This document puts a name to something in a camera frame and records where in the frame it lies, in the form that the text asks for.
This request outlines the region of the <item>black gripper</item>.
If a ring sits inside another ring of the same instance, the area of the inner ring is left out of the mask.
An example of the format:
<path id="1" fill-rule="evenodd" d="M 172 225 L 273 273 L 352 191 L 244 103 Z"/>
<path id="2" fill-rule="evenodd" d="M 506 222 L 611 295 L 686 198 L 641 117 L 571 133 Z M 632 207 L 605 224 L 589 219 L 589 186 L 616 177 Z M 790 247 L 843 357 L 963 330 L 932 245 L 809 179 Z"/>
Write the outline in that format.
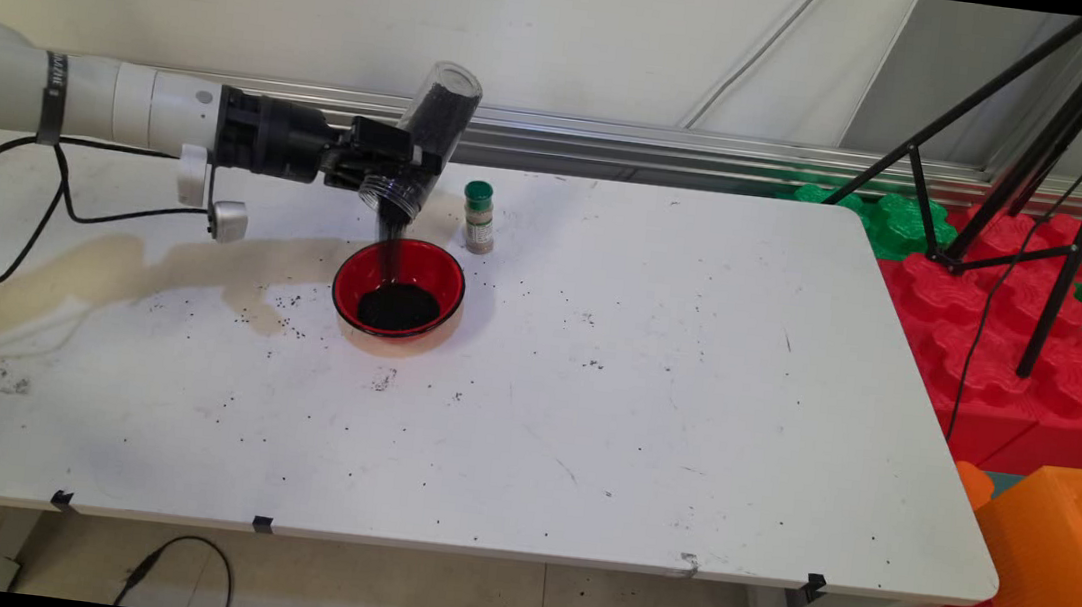
<path id="1" fill-rule="evenodd" d="M 443 156 L 420 149 L 411 133 L 355 116 L 346 130 L 331 129 L 324 113 L 290 100 L 221 90 L 212 164 L 261 177 L 359 189 L 369 175 L 407 171 L 440 177 Z"/>

